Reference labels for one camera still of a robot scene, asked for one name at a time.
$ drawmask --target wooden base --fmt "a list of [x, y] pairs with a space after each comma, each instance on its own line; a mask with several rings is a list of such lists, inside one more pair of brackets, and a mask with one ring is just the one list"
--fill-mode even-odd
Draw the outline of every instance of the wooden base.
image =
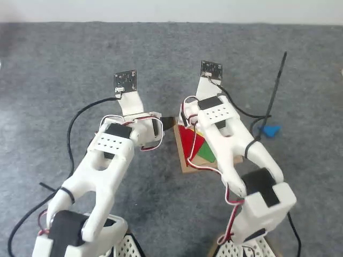
[[[180, 138], [180, 132], [178, 130], [178, 124], [176, 124], [174, 126], [174, 133], [175, 133], [175, 140], [176, 140], [176, 144], [177, 144], [178, 156], [180, 158], [182, 173], [199, 172], [200, 170], [186, 165], [186, 161], [185, 161], [184, 155], [183, 155], [183, 148], [182, 148], [182, 143], [181, 143], [181, 138]], [[201, 158], [198, 155], [196, 155], [193, 158], [192, 162], [195, 163], [196, 165], [204, 165], [204, 166], [208, 166], [208, 167], [212, 167], [212, 168], [217, 168], [217, 161], [215, 161], [213, 163], [208, 162], [207, 160]], [[235, 156], [234, 164], [241, 163], [241, 162], [243, 162], [243, 157], [242, 156]]]

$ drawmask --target robotic arm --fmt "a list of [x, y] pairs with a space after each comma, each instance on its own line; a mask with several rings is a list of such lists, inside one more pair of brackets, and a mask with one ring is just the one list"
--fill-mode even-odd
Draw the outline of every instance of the robotic arm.
[[178, 122], [186, 127], [194, 125], [204, 135], [217, 159], [222, 182], [244, 199], [240, 213], [232, 215], [229, 234], [235, 244], [242, 244], [275, 229], [295, 205], [296, 197], [284, 182], [280, 167], [260, 142], [251, 145], [247, 154], [259, 169], [244, 176], [235, 170], [234, 157], [244, 156], [254, 138], [216, 86], [221, 78], [220, 64], [202, 61], [197, 94], [192, 97], [196, 101], [182, 104]]
[[[33, 257], [100, 256], [123, 239], [126, 221], [109, 215], [115, 193], [134, 156], [134, 147], [153, 150], [163, 138], [161, 114], [144, 112], [136, 77], [136, 71], [115, 74], [115, 93], [121, 95], [119, 104], [125, 116], [121, 121], [111, 116], [104, 119], [74, 174], [49, 203], [49, 233], [37, 237]], [[96, 193], [89, 217], [68, 211], [88, 191]]]

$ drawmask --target black cable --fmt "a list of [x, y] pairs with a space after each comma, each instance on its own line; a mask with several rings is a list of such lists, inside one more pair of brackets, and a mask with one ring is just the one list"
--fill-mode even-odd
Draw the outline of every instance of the black cable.
[[292, 227], [292, 230], [294, 232], [294, 235], [296, 237], [296, 240], [298, 241], [298, 252], [297, 252], [296, 257], [300, 257], [300, 254], [301, 254], [301, 239], [300, 239], [298, 233], [296, 232], [295, 226], [294, 226], [293, 221], [292, 221], [292, 217], [290, 216], [290, 212], [287, 213], [287, 217], [288, 217], [290, 226]]
[[[81, 110], [79, 110], [76, 115], [71, 119], [69, 127], [68, 127], [68, 131], [67, 131], [67, 149], [68, 149], [68, 155], [69, 155], [69, 159], [70, 159], [70, 172], [68, 175], [68, 178], [71, 177], [74, 173], [74, 158], [73, 158], [73, 153], [71, 151], [71, 146], [70, 146], [70, 134], [71, 134], [71, 129], [73, 127], [73, 124], [75, 122], [75, 120], [86, 110], [88, 110], [90, 107], [93, 107], [97, 104], [103, 103], [103, 102], [107, 102], [107, 101], [116, 101], [121, 99], [122, 96], [120, 96], [119, 98], [116, 97], [109, 97], [109, 98], [105, 98], [99, 101], [96, 101], [94, 103], [91, 103], [85, 107], [83, 107]], [[52, 188], [47, 186], [44, 183], [40, 183], [41, 186], [45, 187], [46, 189], [51, 190]], [[7, 250], [8, 250], [8, 254], [10, 257], [15, 257], [15, 255], [12, 252], [12, 242], [13, 242], [13, 238], [14, 235], [17, 233], [18, 229], [21, 227], [21, 225], [36, 211], [38, 210], [40, 207], [42, 207], [44, 204], [46, 204], [49, 200], [51, 200], [57, 190], [55, 190], [52, 194], [50, 194], [47, 198], [45, 198], [42, 202], [38, 203], [35, 207], [33, 207], [30, 211], [28, 211], [22, 218], [21, 220], [14, 226], [13, 230], [11, 231], [11, 234], [9, 236], [9, 240], [7, 242]]]
[[75, 120], [77, 119], [77, 117], [80, 116], [80, 114], [82, 114], [84, 111], [88, 110], [90, 107], [93, 107], [97, 104], [100, 104], [100, 103], [103, 103], [103, 102], [107, 102], [107, 101], [116, 101], [116, 100], [120, 100], [122, 98], [122, 95], [120, 95], [119, 98], [116, 98], [116, 97], [109, 97], [109, 98], [105, 98], [105, 99], [102, 99], [102, 100], [98, 100], [94, 103], [91, 103], [85, 107], [83, 107], [81, 110], [79, 110], [75, 116], [71, 119], [70, 121], [70, 124], [69, 124], [69, 127], [68, 127], [68, 131], [67, 131], [67, 136], [66, 136], [66, 146], [67, 146], [67, 149], [68, 149], [68, 155], [69, 155], [69, 159], [70, 159], [70, 173], [68, 175], [68, 177], [71, 177], [74, 173], [74, 166], [75, 166], [75, 163], [74, 163], [74, 157], [73, 157], [73, 154], [71, 153], [71, 147], [70, 147], [70, 134], [71, 134], [71, 128], [73, 127], [73, 124], [75, 122]]
[[253, 127], [255, 126], [256, 123], [258, 123], [260, 120], [264, 119], [263, 117], [259, 117], [257, 119], [255, 119], [252, 123], [250, 123], [250, 127], [249, 127], [249, 132], [250, 134], [253, 136]]
[[43, 200], [42, 202], [40, 202], [38, 205], [36, 205], [35, 207], [33, 207], [31, 210], [29, 210], [22, 218], [21, 220], [14, 226], [10, 236], [9, 236], [9, 240], [7, 242], [7, 251], [9, 253], [10, 257], [15, 257], [15, 255], [12, 252], [12, 241], [13, 241], [13, 237], [14, 235], [17, 233], [18, 229], [21, 227], [21, 225], [27, 220], [27, 218], [29, 218], [31, 216], [31, 214], [33, 214], [36, 210], [38, 210], [40, 207], [42, 207], [43, 205], [45, 205], [48, 201], [50, 201], [56, 194], [57, 191], [55, 191], [54, 193], [52, 193], [51, 195], [49, 195], [47, 198], [45, 198], [45, 200]]
[[252, 247], [246, 246], [246, 245], [242, 245], [242, 247], [243, 247], [243, 248], [248, 248], [248, 249], [252, 250], [253, 257], [256, 257], [256, 255], [255, 255], [255, 250], [254, 250]]
[[271, 109], [272, 109], [272, 107], [273, 107], [273, 103], [274, 103], [274, 100], [275, 100], [275, 96], [276, 96], [276, 94], [277, 94], [277, 90], [278, 90], [278, 87], [279, 87], [279, 84], [280, 84], [281, 74], [282, 74], [282, 71], [283, 71], [284, 66], [285, 66], [286, 57], [287, 57], [287, 52], [284, 52], [284, 56], [282, 57], [280, 69], [279, 69], [277, 78], [276, 78], [276, 80], [275, 80], [274, 90], [273, 90], [273, 93], [272, 93], [272, 96], [271, 96], [271, 99], [270, 99], [270, 102], [269, 102], [269, 105], [268, 105], [268, 108], [267, 108], [266, 115], [264, 116], [262, 126], [261, 126], [261, 128], [259, 129], [259, 132], [258, 132], [257, 136], [255, 137], [255, 139], [254, 139], [252, 142], [250, 142], [250, 143], [247, 145], [247, 147], [245, 148], [245, 153], [244, 153], [244, 157], [245, 157], [245, 158], [248, 158], [248, 150], [249, 150], [249, 148], [250, 148], [255, 142], [259, 141], [260, 138], [261, 138], [262, 129], [263, 129], [264, 126], [266, 125], [267, 120], [268, 120], [268, 117], [269, 117], [269, 115], [270, 115], [270, 111], [271, 111]]
[[248, 116], [248, 117], [250, 117], [250, 118], [264, 118], [264, 116], [249, 114], [249, 113], [247, 113], [246, 111], [242, 110], [240, 107], [237, 106], [237, 104], [235, 104], [235, 102], [232, 100], [232, 97], [230, 96], [229, 92], [227, 92], [225, 88], [223, 88], [222, 86], [220, 86], [220, 85], [214, 83], [210, 77], [208, 78], [208, 80], [209, 80], [212, 84], [214, 84], [215, 86], [217, 86], [218, 88], [220, 88], [220, 89], [226, 94], [226, 97], [230, 100], [230, 103], [233, 105], [233, 107], [234, 107], [235, 109], [237, 109], [238, 111], [240, 111], [241, 113], [243, 113], [244, 115], [246, 115], [246, 116]]

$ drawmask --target white perforated base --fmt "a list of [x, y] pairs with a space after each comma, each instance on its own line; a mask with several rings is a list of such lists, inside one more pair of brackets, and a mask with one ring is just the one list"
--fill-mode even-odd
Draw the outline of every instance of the white perforated base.
[[118, 248], [118, 257], [140, 257], [138, 248], [134, 239], [130, 235], [126, 235]]
[[226, 242], [219, 248], [215, 257], [242, 257], [243, 251], [245, 251], [247, 257], [254, 257], [254, 253], [255, 257], [277, 257], [264, 238], [250, 241], [243, 246], [246, 247], [236, 246], [232, 242]]

